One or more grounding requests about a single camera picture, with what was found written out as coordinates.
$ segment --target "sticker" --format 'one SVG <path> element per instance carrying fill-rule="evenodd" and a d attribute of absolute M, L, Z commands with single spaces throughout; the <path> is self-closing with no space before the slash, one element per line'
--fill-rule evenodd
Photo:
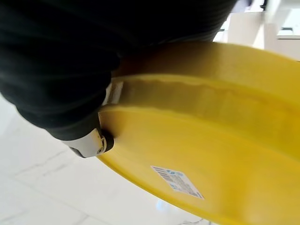
<path fill-rule="evenodd" d="M 152 169 L 164 179 L 174 191 L 183 192 L 197 198 L 204 199 L 203 195 L 196 189 L 189 178 L 183 173 L 162 167 L 151 166 Z"/>

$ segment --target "black jacket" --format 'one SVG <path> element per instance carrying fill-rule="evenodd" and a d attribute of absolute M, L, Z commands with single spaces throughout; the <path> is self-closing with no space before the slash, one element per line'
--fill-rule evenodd
<path fill-rule="evenodd" d="M 2 0 L 0 91 L 31 123 L 77 139 L 93 129 L 120 56 L 174 40 L 211 41 L 235 2 Z"/>

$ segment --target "floor tile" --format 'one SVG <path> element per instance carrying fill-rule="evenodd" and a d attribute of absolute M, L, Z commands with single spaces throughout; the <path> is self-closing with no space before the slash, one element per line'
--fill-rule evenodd
<path fill-rule="evenodd" d="M 74 225 L 86 215 L 0 176 L 1 225 Z"/>

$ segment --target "yellow plastic lid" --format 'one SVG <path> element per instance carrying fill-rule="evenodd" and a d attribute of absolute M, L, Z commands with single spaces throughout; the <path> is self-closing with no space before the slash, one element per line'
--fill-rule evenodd
<path fill-rule="evenodd" d="M 299 224 L 298 62 L 182 43 L 124 59 L 114 76 L 99 117 L 115 146 L 100 160 L 222 225 Z"/>

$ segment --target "white tile floor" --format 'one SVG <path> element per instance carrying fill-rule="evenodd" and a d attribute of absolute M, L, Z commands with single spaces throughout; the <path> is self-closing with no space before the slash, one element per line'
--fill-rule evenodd
<path fill-rule="evenodd" d="M 77 157 L 1 96 L 0 152 L 1 225 L 210 224 Z"/>

